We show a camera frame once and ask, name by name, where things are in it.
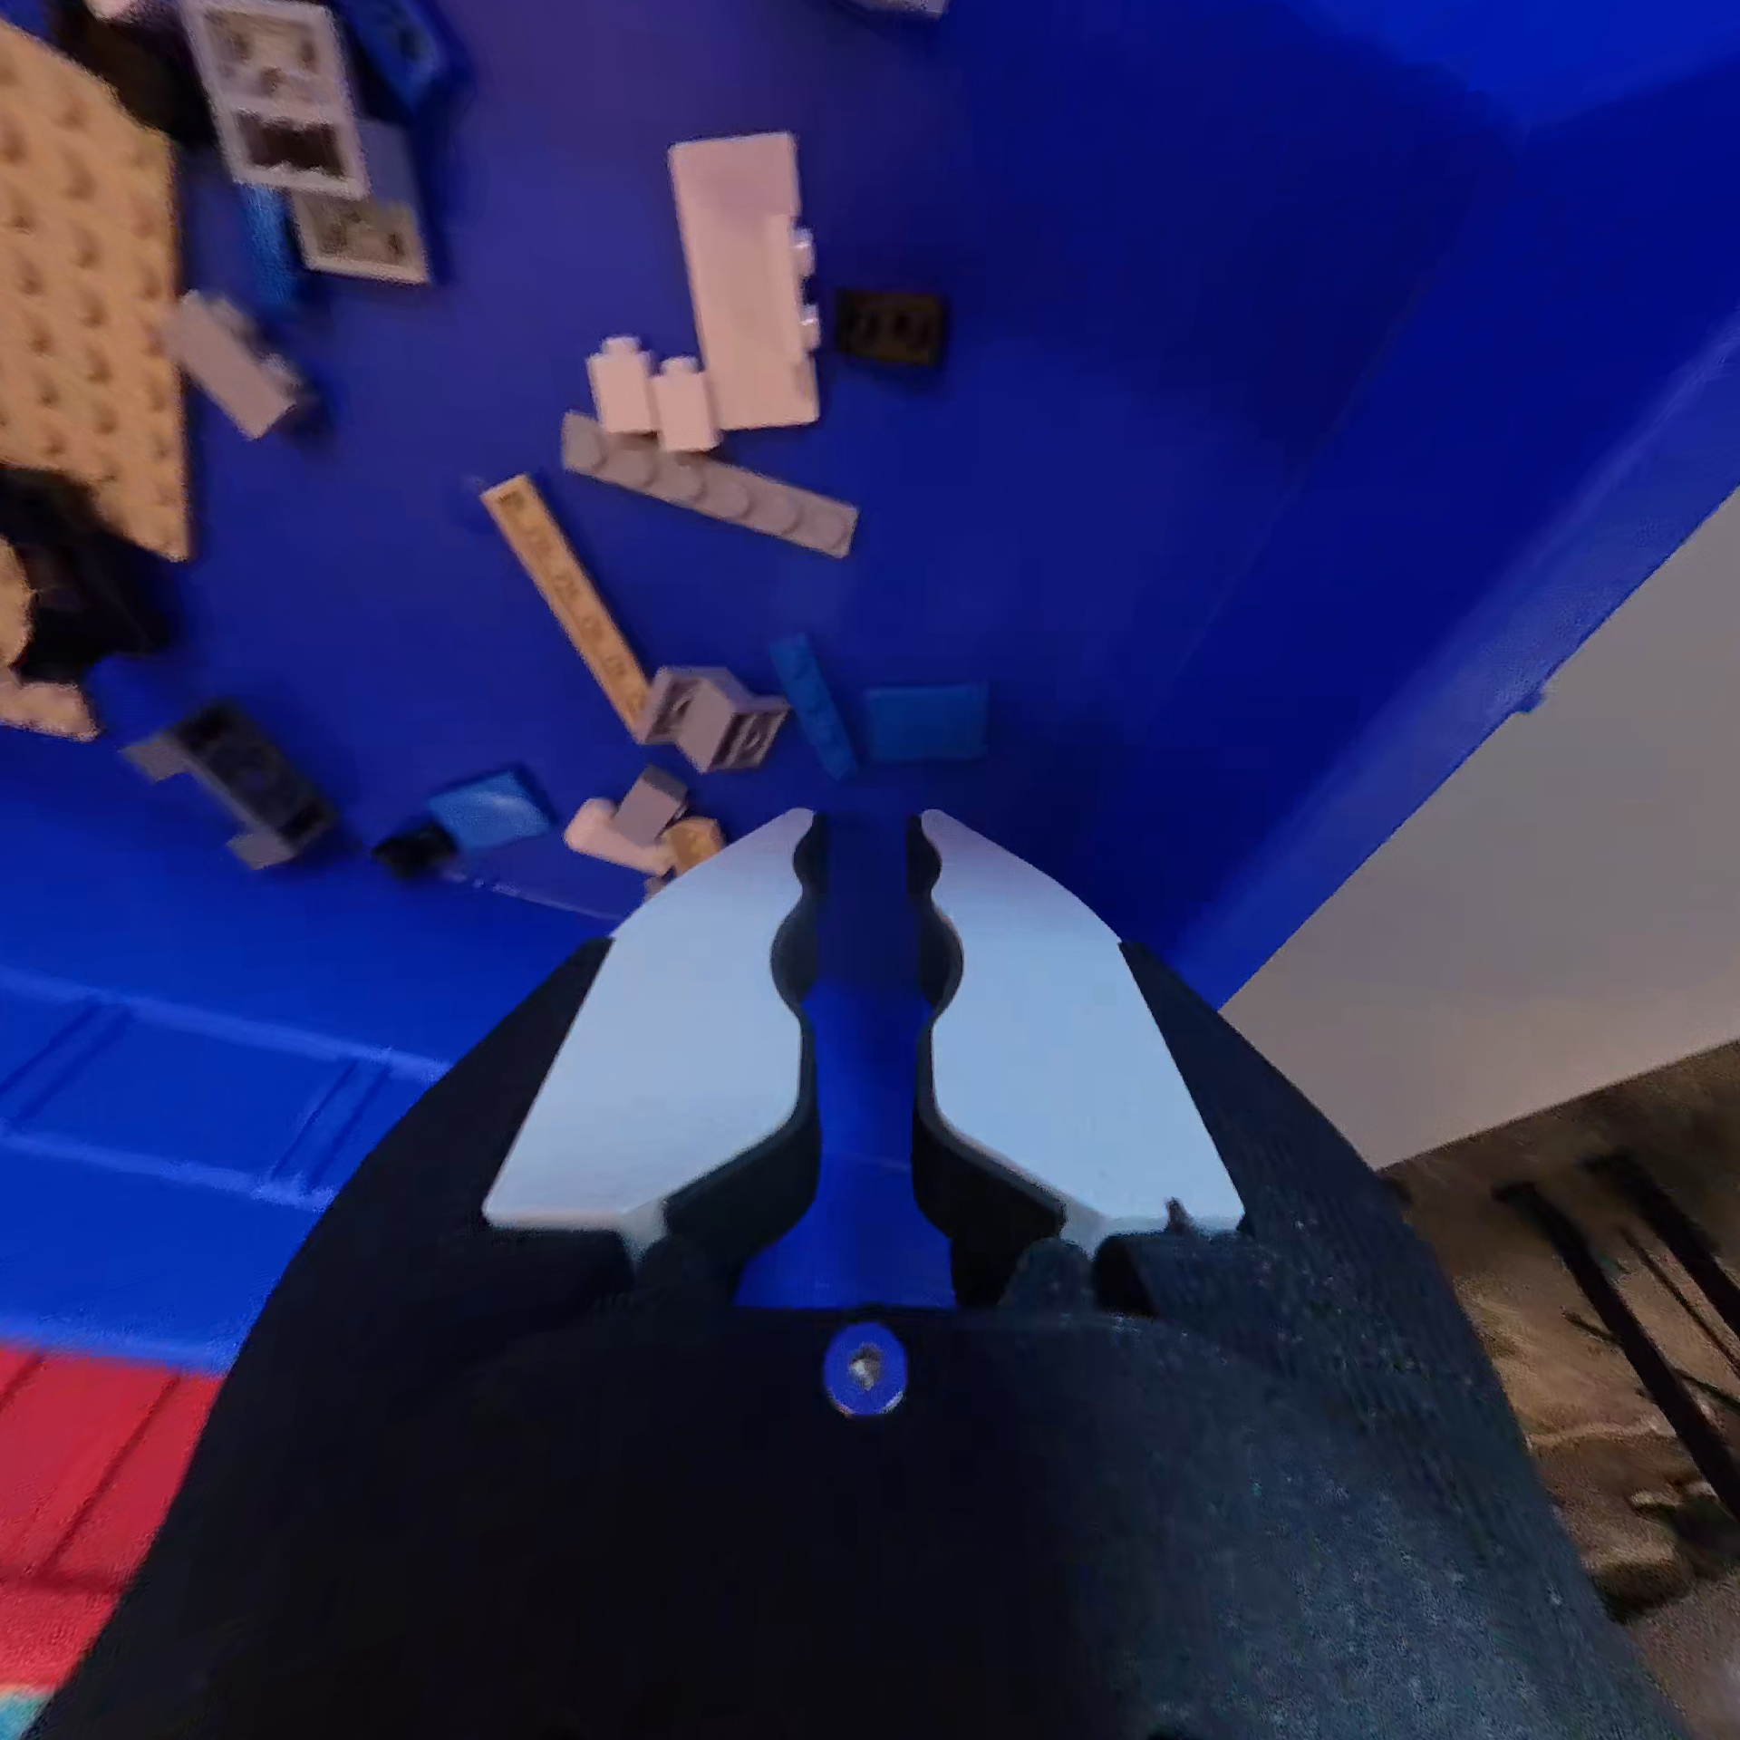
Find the large white lego window frame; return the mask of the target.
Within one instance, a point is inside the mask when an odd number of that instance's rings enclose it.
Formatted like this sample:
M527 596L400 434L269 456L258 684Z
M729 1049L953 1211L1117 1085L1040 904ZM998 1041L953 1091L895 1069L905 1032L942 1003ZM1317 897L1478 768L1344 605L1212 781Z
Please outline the large white lego window frame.
M241 183L370 190L352 66L321 3L181 3L221 152Z

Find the small black lego plate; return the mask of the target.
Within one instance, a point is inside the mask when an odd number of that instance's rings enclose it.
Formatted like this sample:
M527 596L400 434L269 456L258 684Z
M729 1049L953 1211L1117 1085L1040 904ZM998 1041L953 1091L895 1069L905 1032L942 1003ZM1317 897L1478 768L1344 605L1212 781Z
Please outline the small black lego plate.
M935 370L945 359L949 316L935 291L839 290L835 348L851 359Z

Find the blue plastic bin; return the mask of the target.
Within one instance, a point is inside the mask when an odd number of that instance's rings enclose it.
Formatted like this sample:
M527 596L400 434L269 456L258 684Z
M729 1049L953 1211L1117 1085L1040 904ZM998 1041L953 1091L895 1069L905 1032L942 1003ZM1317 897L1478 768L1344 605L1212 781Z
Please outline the blue plastic bin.
M1736 3L434 3L436 281L309 277L313 387L189 391L173 647L110 737L3 735L3 1336L221 1369L362 1154L641 901L523 838L400 882L427 795L570 814L641 756L479 492L531 474L649 667L989 684L989 754L835 781L783 735L706 805L835 818L826 1167L753 1302L942 1302L905 1169L905 814L941 805L1230 993L1510 706L1473 653L1739 339ZM563 470L611 332L693 352L674 142L794 131L818 299L939 291L941 366L818 357L734 456L860 509L790 549ZM241 703L338 808L282 866L122 751Z

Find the long tan lego tile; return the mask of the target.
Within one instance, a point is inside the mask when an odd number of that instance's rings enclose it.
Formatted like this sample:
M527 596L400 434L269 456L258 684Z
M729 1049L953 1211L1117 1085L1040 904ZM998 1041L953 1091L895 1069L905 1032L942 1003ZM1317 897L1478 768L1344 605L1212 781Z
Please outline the long tan lego tile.
M593 672L621 726L643 743L650 677L541 489L529 474L519 474L482 489L479 502Z

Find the blue lego slope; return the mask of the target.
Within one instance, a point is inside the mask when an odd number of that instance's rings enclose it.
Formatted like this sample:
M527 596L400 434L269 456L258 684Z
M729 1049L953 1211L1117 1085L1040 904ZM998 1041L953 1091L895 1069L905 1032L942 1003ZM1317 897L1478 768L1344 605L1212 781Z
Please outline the blue lego slope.
M541 786L513 765L460 781L426 801L426 813L461 856L489 855L557 829Z

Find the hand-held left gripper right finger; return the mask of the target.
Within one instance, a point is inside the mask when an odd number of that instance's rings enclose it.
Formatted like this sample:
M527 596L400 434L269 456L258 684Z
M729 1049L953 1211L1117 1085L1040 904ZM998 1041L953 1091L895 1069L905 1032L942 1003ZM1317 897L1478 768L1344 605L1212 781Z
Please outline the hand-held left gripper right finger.
M1080 1251L1245 1204L1143 997L1080 895L963 820L917 818L923 913L942 926L931 1104L945 1152L1015 1185Z

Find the small white lego window frame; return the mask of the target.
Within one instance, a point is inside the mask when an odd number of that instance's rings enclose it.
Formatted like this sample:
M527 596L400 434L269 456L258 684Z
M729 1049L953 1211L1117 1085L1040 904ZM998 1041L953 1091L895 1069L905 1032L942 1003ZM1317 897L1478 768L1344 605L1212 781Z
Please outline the small white lego window frame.
M309 268L379 284L427 284L434 268L416 198L291 194L293 228Z

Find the tan black lego assembly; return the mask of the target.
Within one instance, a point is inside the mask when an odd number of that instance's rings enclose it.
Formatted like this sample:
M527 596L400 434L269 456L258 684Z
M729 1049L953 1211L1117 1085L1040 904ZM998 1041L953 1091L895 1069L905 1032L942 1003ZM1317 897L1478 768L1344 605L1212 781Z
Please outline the tan black lego assembly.
M56 470L3 469L3 724L56 739L102 735L88 677L173 640L158 568Z

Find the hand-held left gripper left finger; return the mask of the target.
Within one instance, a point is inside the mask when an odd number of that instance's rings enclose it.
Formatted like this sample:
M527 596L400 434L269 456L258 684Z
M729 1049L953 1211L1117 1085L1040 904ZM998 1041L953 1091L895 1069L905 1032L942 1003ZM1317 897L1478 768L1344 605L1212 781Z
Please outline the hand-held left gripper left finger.
M493 1226L752 1257L799 1225L821 1163L826 845L825 814L775 814L614 931L488 1190Z

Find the small white lego brick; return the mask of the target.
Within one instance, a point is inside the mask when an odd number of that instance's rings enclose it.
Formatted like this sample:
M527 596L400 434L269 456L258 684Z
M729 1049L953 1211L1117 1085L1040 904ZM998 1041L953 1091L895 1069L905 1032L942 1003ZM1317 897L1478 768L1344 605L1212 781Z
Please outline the small white lego brick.
M707 370L695 357L665 357L650 379L655 434L669 453L712 453L722 429L712 409Z
M655 436L655 359L637 337L606 337L586 359L593 416L616 436Z

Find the white lego panel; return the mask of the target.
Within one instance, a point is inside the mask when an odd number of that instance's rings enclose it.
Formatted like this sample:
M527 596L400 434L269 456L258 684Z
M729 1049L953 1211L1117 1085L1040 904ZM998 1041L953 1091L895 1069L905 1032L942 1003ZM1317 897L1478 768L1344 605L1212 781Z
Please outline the white lego panel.
M669 168L715 422L818 422L817 242L800 219L795 135L677 142Z

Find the tan lego baseplate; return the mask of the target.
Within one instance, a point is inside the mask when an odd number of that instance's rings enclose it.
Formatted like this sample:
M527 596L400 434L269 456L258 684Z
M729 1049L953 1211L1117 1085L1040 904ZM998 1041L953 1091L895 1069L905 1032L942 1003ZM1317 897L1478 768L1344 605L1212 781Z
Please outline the tan lego baseplate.
M173 144L3 22L3 464L84 484L132 543L195 550Z

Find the white lego clip piece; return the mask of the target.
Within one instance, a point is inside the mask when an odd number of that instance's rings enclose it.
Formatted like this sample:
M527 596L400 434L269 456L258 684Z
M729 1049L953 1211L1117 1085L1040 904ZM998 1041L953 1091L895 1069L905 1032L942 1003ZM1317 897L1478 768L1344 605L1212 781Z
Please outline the white lego clip piece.
M611 799L588 798L568 823L563 842L581 856L611 862L616 866L633 866L643 877L674 874L677 860L671 845L663 838L655 844L637 844L628 838L616 825L616 813L620 809Z

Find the blue lego plate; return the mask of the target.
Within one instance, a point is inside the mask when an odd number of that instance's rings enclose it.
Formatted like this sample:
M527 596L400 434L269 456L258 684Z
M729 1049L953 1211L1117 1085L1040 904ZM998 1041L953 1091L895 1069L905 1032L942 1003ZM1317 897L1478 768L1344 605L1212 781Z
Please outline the blue lego plate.
M821 768L836 781L854 779L860 772L857 751L812 636L790 634L775 640L769 642L769 656L794 706L799 730L817 754Z
M305 268L293 232L289 194L274 185L239 183L236 198L258 302L269 316L296 316L305 290Z

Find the dark grey lego bracket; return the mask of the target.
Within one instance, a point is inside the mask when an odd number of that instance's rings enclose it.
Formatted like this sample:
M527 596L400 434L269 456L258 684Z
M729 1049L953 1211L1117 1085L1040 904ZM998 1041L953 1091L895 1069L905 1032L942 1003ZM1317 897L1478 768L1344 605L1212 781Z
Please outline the dark grey lego bracket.
M338 829L326 795L232 698L198 706L122 756L150 781L192 776L236 823L229 848L249 869L296 862Z

